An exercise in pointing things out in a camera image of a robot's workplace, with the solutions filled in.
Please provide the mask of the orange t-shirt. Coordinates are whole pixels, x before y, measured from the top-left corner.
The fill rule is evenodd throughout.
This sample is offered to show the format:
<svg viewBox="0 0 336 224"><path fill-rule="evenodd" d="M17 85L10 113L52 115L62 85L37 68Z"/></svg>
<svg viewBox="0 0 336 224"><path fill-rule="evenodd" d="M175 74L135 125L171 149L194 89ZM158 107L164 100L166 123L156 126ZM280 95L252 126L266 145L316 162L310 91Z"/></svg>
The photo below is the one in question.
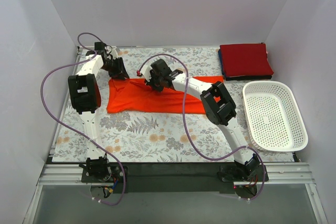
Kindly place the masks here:
<svg viewBox="0 0 336 224"><path fill-rule="evenodd" d="M144 79L109 81L108 113L139 111L182 113L183 93L172 89L162 92L145 85Z"/></svg>

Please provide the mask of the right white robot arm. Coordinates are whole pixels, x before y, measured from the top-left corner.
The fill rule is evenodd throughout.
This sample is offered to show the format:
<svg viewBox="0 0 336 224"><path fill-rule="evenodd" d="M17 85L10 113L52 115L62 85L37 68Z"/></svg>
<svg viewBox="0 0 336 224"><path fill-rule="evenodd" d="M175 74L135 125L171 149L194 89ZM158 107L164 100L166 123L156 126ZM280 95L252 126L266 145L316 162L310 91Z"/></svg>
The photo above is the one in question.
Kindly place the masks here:
<svg viewBox="0 0 336 224"><path fill-rule="evenodd" d="M189 94L201 101L206 117L218 126L232 149L237 166L234 177L251 180L260 165L258 155L247 146L236 119L236 104L221 81L208 83L188 76L188 71L171 70L163 59L143 65L137 72L145 77L145 84L156 91L169 88L184 93L182 113L186 112L185 100Z"/></svg>

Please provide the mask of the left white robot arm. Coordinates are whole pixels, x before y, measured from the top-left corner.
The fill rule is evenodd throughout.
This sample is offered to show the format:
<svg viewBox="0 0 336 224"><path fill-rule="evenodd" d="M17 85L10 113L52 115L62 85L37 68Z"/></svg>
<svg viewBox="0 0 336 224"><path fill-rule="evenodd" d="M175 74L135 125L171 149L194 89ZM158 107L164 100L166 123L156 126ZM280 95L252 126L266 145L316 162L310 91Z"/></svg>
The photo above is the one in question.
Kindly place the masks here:
<svg viewBox="0 0 336 224"><path fill-rule="evenodd" d="M112 170L107 153L98 147L101 145L98 123L101 95L96 76L100 69L107 71L111 79L126 80L129 75L116 47L104 42L96 42L94 50L87 52L86 59L88 62L75 75L68 77L70 101L79 114L84 134L89 137L87 160L82 168L88 176L107 182L112 176Z"/></svg>

